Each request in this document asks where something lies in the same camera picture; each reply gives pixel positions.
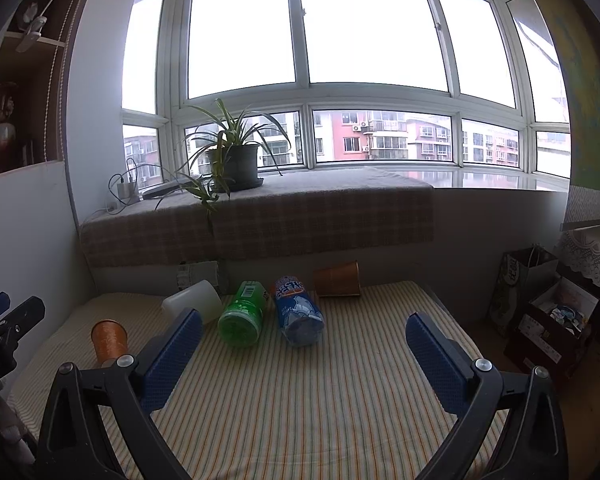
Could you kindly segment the brown plaid windowsill cloth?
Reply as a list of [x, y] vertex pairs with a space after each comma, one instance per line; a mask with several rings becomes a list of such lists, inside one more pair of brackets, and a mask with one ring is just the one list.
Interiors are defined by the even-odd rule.
[[268, 176], [212, 209], [193, 194], [144, 200], [84, 223], [94, 268], [251, 260], [430, 242], [431, 185], [373, 167]]

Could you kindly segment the green plastic bottle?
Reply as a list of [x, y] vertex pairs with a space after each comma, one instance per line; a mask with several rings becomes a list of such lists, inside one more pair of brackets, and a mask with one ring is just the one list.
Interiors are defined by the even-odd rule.
[[223, 341], [234, 348], [256, 344], [267, 304], [268, 293], [260, 282], [243, 281], [218, 319], [218, 331]]

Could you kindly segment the white plastic cup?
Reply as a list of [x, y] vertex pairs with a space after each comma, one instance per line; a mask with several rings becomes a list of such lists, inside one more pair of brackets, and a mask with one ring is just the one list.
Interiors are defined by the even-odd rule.
[[164, 298], [161, 307], [172, 320], [175, 320], [184, 311], [195, 310], [201, 316], [204, 325], [219, 318], [223, 312], [222, 300], [213, 285], [207, 280], [202, 280]]

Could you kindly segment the blue plastic bottle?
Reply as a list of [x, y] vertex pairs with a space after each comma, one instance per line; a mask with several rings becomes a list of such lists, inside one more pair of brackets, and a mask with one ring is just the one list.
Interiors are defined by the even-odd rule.
[[321, 310], [314, 304], [295, 276], [283, 276], [275, 283], [274, 304], [278, 326], [288, 344], [312, 346], [325, 327]]

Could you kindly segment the green white paper bag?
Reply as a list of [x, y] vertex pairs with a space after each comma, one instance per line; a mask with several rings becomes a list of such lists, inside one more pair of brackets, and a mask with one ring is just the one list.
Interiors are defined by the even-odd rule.
[[491, 321], [499, 330], [507, 330], [526, 293], [554, 278], [557, 267], [558, 258], [540, 245], [503, 255], [489, 304]]

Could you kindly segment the orange patterned paper cup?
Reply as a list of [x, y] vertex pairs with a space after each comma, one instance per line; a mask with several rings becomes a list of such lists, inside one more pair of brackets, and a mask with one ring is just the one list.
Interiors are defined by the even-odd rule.
[[99, 367], [108, 367], [129, 352], [128, 333], [115, 320], [101, 320], [91, 331], [91, 341]]

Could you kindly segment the orange paper cup far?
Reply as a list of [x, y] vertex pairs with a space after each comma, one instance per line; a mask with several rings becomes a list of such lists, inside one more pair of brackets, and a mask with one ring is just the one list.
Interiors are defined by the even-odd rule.
[[359, 297], [362, 292], [358, 263], [350, 261], [315, 270], [313, 285], [320, 297]]

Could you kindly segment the dark cardboard box with items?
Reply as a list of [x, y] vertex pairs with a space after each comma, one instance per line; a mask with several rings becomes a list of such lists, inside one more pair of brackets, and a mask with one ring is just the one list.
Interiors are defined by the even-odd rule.
[[505, 355], [521, 370], [542, 366], [566, 374], [584, 351], [600, 298], [556, 275], [533, 285], [509, 323]]

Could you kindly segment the brown wooden shelf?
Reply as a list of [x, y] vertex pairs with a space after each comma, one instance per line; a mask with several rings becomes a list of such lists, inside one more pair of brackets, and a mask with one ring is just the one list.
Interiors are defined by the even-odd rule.
[[59, 162], [76, 28], [86, 0], [17, 0], [0, 33], [0, 174]]

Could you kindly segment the striped table cloth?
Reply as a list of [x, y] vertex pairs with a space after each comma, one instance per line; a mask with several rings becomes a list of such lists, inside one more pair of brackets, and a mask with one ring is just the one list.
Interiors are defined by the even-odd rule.
[[451, 313], [414, 282], [323, 299], [312, 346], [282, 334], [273, 307], [248, 348], [215, 325], [152, 421], [192, 479], [413, 479], [451, 431], [405, 339], [428, 315], [472, 358], [480, 350]]

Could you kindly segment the potted spider plant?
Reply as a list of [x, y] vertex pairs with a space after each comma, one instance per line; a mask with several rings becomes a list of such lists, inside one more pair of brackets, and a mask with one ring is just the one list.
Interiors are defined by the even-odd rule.
[[262, 185], [259, 177], [258, 153], [264, 151], [274, 168], [279, 167], [271, 136], [291, 147], [287, 126], [279, 113], [269, 113], [247, 107], [232, 113], [224, 101], [217, 98], [214, 109], [195, 105], [194, 110], [215, 129], [196, 129], [189, 137], [199, 145], [186, 161], [174, 170], [163, 170], [179, 191], [185, 192], [214, 214], [222, 195], [230, 196]]

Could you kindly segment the white lace cloth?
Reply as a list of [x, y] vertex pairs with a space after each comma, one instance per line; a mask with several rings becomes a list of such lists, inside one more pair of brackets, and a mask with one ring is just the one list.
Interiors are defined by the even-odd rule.
[[563, 232], [556, 250], [563, 264], [600, 288], [600, 226]]

